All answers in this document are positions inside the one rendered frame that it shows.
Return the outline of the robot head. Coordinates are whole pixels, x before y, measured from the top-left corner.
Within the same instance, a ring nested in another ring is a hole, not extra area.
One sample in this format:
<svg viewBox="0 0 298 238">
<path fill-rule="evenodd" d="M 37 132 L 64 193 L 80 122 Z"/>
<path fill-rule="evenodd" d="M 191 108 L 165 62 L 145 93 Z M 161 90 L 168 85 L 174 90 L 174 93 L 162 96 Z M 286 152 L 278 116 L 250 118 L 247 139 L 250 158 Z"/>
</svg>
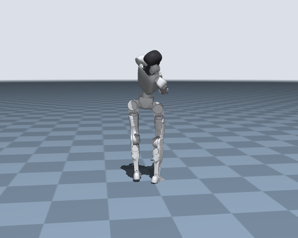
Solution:
<svg viewBox="0 0 298 238">
<path fill-rule="evenodd" d="M 162 55 L 159 51 L 157 50 L 150 51 L 144 56 L 144 61 L 147 64 L 147 66 L 143 66 L 142 69 L 149 76 L 151 75 L 149 72 L 150 66 L 153 66 L 156 64 L 159 65 L 161 60 L 162 60 Z"/>
</svg>

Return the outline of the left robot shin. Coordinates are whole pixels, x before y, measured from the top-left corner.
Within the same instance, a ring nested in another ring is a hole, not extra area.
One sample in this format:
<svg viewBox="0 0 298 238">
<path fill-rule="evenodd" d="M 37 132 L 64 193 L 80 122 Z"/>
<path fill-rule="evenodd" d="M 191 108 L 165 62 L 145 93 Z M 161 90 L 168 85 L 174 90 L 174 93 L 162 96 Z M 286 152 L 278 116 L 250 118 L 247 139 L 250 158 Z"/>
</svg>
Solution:
<svg viewBox="0 0 298 238">
<path fill-rule="evenodd" d="M 134 170 L 136 173 L 136 170 L 139 173 L 139 156 L 140 156 L 140 149 L 139 149 L 139 144 L 133 145 L 133 135 L 131 135 L 131 153 L 132 153 L 132 158 L 134 161 Z"/>
</svg>

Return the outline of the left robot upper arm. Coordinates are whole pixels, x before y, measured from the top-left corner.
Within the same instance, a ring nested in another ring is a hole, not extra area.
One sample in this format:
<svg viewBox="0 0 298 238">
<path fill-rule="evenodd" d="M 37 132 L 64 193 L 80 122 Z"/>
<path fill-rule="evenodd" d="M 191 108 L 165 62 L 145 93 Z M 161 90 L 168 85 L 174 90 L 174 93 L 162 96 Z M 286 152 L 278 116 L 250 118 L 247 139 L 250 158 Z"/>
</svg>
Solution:
<svg viewBox="0 0 298 238">
<path fill-rule="evenodd" d="M 147 64 L 144 61 L 144 56 L 145 55 L 140 55 L 140 56 L 135 58 L 135 61 L 136 61 L 137 65 L 143 64 L 144 66 L 147 66 Z M 160 71 L 160 65 L 156 64 L 156 65 L 153 65 L 152 67 L 154 68 L 154 73 L 157 73 L 157 72 Z"/>
</svg>

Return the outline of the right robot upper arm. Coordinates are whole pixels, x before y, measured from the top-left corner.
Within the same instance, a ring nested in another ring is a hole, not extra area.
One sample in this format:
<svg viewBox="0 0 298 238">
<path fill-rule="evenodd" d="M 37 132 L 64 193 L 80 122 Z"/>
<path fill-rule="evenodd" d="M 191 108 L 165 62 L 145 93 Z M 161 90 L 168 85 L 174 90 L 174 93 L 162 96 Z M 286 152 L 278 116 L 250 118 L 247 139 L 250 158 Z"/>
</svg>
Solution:
<svg viewBox="0 0 298 238">
<path fill-rule="evenodd" d="M 162 95 L 167 94 L 167 82 L 160 76 L 155 80 L 156 86 L 159 88 L 159 93 Z"/>
</svg>

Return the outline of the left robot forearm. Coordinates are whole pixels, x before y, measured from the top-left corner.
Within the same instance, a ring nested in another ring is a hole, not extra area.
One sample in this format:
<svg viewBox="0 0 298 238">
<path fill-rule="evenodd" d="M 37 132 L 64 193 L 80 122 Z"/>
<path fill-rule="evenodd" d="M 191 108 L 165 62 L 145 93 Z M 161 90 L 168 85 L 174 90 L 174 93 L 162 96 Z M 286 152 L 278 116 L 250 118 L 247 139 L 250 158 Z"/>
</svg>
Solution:
<svg viewBox="0 0 298 238">
<path fill-rule="evenodd" d="M 152 66 L 150 67 L 149 72 L 150 72 L 151 75 L 154 74 L 154 68 Z"/>
</svg>

